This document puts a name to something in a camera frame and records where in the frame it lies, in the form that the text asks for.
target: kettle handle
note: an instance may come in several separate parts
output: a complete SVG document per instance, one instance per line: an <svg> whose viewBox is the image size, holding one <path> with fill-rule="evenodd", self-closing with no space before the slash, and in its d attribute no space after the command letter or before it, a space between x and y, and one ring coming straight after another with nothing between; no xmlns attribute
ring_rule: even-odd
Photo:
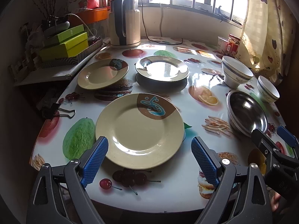
<svg viewBox="0 0 299 224"><path fill-rule="evenodd" d="M120 44L124 42L126 44L126 34L124 32L123 21L123 0L114 0L114 19L115 19L115 31L119 37Z"/></svg>

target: yellow curtain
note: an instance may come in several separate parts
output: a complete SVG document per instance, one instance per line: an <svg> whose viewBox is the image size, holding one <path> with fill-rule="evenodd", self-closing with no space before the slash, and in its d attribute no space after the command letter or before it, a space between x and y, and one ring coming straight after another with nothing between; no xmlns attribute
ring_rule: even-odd
<svg viewBox="0 0 299 224"><path fill-rule="evenodd" d="M236 58L278 85L289 69L296 19L284 0L248 0L247 6Z"/></svg>

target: black cable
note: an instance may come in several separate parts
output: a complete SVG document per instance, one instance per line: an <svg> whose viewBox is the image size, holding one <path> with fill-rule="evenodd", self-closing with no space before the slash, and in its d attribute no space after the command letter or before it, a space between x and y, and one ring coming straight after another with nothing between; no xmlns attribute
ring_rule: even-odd
<svg viewBox="0 0 299 224"><path fill-rule="evenodd" d="M142 14L142 23L143 23L143 27L144 27L144 30L145 30L145 35L147 36L147 39L149 41L152 41L152 42L155 42L155 43L158 43L158 44L165 44L165 45L179 45L179 44L183 43L183 39L182 39L182 42L179 43L179 44L168 44L168 43L162 43L162 42L158 42L158 41L149 39L149 37L147 35L147 29L145 28L145 24L144 24L144 18L143 18L143 1L142 0L141 0L141 14Z"/></svg>

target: electric kettle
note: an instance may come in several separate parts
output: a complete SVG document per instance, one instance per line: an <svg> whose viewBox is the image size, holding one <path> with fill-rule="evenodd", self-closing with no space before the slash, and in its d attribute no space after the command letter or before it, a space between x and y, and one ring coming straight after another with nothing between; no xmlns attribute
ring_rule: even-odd
<svg viewBox="0 0 299 224"><path fill-rule="evenodd" d="M110 9L111 47L124 49L140 45L138 0L112 0Z"/></svg>

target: window frame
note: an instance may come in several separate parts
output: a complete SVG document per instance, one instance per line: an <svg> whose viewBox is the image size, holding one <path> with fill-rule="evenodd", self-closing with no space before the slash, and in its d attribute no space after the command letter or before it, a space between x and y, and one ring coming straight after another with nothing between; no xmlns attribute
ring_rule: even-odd
<svg viewBox="0 0 299 224"><path fill-rule="evenodd" d="M142 1L143 1L144 7L160 7L160 3L151 3L150 0L142 0ZM226 16L229 17L229 19L223 18L222 16L218 15L218 11L215 8L216 0L213 0L213 1L210 0L210 1L211 1L211 3L213 2L213 4L208 5L208 4L198 3L195 0L192 0L192 6L189 6L190 0L170 0L169 1L170 4L161 4L161 6L165 7L165 8L182 9L182 10L187 10L187 11L191 11L191 12L204 14L204 15L207 15L207 16L210 16L213 18L217 18L217 19L227 22L229 24L232 24L236 27L239 27L239 28L243 27L243 26L239 25L238 23L232 21L236 17L237 20L240 20L241 24L244 23L243 19L232 14L233 7L234 7L234 0L232 0L231 12L229 13L229 16L228 16L227 12L221 10L221 12L223 14L225 14ZM141 6L141 0L139 0L138 6L139 7Z"/></svg>

